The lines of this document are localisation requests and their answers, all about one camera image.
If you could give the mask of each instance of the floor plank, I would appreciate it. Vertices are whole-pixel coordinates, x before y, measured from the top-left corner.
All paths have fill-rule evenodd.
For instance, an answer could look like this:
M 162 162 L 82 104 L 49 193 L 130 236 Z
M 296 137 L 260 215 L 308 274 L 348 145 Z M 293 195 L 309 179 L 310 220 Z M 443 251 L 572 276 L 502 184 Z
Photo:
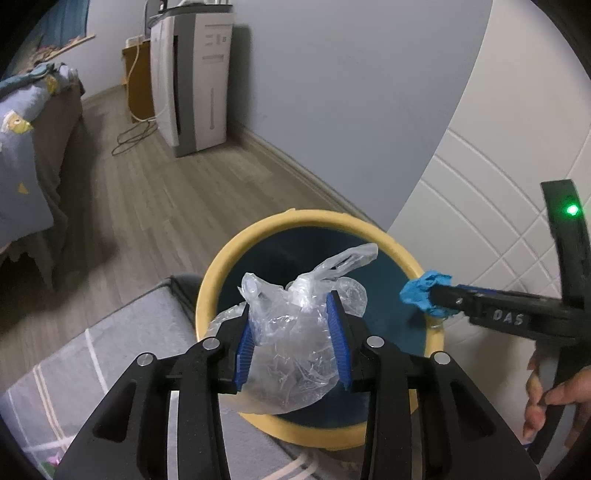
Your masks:
M 292 207 L 341 211 L 289 168 L 232 141 L 175 158 L 156 133 L 111 156 L 132 125 L 122 89 L 84 110 L 61 172 L 69 229 L 54 291 L 28 257 L 0 267 L 0 392 L 160 280 L 205 273 L 248 225 Z

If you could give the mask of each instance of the silver screw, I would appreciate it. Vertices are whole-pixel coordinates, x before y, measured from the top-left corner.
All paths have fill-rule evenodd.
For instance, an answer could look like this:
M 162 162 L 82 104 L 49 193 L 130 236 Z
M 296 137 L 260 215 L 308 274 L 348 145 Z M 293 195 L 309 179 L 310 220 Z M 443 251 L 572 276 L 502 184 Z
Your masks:
M 449 362 L 452 361 L 451 357 L 447 353 L 445 353 L 445 352 L 437 352 L 435 354 L 435 356 L 433 357 L 433 359 L 439 365 L 447 365 Z
M 151 364 L 153 360 L 154 356 L 151 353 L 142 353 L 138 357 L 138 365 L 141 367 L 145 367 L 146 365 Z
M 203 341 L 203 348 L 205 348 L 205 350 L 215 350 L 219 346 L 220 341 L 215 337 L 206 338 Z
M 368 337 L 366 342 L 371 348 L 380 348 L 384 346 L 384 339 L 382 337 L 378 337 L 377 335 Z

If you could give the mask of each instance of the yellow bin rim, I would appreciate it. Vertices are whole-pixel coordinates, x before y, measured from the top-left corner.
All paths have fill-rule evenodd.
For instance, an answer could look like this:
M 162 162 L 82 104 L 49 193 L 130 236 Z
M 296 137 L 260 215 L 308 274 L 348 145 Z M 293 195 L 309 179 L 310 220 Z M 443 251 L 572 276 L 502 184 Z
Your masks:
M 261 240 L 275 233 L 302 226 L 329 227 L 361 237 L 378 244 L 381 251 L 394 260 L 409 279 L 420 277 L 424 271 L 413 256 L 394 238 L 370 223 L 359 220 L 347 213 L 328 210 L 291 209 L 272 215 L 251 226 L 232 238 L 216 255 L 207 269 L 197 296 L 195 327 L 197 340 L 201 341 L 209 322 L 217 315 L 217 299 L 230 270 L 236 262 Z M 427 334 L 425 356 L 443 350 L 443 329 L 440 323 L 426 316 Z M 411 411 L 417 409 L 417 397 L 410 391 Z M 246 421 L 268 435 L 285 442 L 329 450 L 344 450 L 365 443 L 366 422 L 335 429 L 306 427 L 274 415 L 240 414 Z

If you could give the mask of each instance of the human hand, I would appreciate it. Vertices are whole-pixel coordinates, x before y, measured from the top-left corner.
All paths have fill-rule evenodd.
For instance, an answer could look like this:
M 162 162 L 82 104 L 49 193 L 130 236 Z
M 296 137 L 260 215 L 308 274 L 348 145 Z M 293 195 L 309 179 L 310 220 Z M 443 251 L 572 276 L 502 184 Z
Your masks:
M 544 395 L 539 376 L 539 362 L 534 352 L 528 365 L 532 370 L 529 380 L 525 386 L 529 400 L 525 408 L 525 423 L 523 427 L 523 438 L 526 442 L 531 441 L 533 436 L 539 432 L 546 421 L 546 405 L 567 405 L 577 404 L 577 412 L 574 417 L 573 428 L 571 429 L 565 446 L 571 448 L 579 434 L 591 418 L 591 369 L 583 369 L 570 380 L 561 383 Z

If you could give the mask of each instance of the trash can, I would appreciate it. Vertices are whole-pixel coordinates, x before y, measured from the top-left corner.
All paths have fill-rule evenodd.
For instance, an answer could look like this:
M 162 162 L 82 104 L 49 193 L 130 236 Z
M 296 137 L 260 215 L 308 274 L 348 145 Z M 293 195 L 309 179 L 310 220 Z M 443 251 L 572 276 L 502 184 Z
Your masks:
M 374 242 L 376 260 L 352 271 L 366 288 L 363 318 L 373 335 L 394 342 L 415 355 L 430 356 L 443 349 L 443 328 L 416 307 L 400 302 L 398 293 L 423 269 L 387 233 L 345 213 L 288 210 L 265 218 L 232 238 L 203 277 L 197 298 L 197 338 L 204 337 L 215 316 L 240 303 L 242 276 L 252 272 L 270 283 L 286 286 L 299 274 L 343 250 Z M 417 399 L 410 391 L 411 411 Z M 282 415 L 241 414 L 263 432 L 286 442 L 342 450 L 365 442 L 369 395 L 349 393 L 338 383 L 320 401 Z

